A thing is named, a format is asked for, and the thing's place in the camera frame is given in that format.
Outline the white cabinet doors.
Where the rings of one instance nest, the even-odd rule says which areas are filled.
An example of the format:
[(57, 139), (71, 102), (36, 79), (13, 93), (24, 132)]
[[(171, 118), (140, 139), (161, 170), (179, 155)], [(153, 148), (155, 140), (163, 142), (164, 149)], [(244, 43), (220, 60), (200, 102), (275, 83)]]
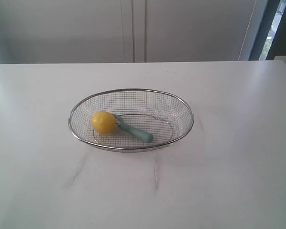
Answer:
[(254, 0), (0, 0), (0, 63), (240, 59)]

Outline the teal handled peeler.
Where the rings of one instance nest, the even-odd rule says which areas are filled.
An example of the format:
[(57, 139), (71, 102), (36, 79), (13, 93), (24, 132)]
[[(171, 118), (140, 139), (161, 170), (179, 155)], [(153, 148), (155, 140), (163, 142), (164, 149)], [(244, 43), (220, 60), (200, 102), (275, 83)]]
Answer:
[(117, 114), (113, 114), (113, 116), (118, 121), (118, 127), (124, 132), (129, 133), (147, 143), (151, 143), (153, 141), (153, 135), (151, 133), (126, 124), (123, 118)]

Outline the yellow lemon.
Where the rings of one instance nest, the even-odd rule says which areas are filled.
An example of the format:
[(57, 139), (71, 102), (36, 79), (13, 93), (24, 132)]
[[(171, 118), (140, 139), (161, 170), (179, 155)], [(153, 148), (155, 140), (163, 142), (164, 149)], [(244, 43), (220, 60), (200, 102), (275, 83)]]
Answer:
[(107, 111), (98, 111), (91, 119), (94, 130), (100, 134), (109, 134), (116, 128), (116, 119)]

